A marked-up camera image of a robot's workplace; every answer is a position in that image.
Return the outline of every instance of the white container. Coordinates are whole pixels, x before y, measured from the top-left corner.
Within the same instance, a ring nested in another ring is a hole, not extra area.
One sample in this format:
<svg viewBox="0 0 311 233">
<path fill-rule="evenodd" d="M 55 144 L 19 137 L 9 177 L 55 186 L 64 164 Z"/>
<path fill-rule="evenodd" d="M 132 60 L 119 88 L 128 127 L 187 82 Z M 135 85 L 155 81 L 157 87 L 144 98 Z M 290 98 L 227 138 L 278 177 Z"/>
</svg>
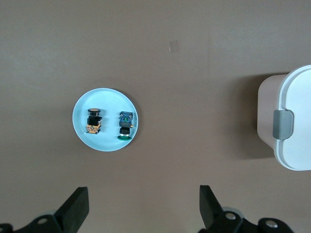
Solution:
<svg viewBox="0 0 311 233">
<path fill-rule="evenodd" d="M 257 131 L 284 167 L 311 170 L 311 65 L 263 81 Z"/>
</svg>

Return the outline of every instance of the gray latch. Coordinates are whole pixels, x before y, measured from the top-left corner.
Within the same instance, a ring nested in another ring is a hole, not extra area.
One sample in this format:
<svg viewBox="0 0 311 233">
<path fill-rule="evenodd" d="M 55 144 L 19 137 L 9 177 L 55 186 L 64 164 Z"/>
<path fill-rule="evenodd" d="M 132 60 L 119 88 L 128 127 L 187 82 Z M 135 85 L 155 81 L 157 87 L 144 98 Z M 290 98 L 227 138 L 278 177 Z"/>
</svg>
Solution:
<svg viewBox="0 0 311 233">
<path fill-rule="evenodd" d="M 279 140 L 293 134 L 294 115 L 289 110 L 275 110 L 273 115 L 273 137 Z"/>
</svg>

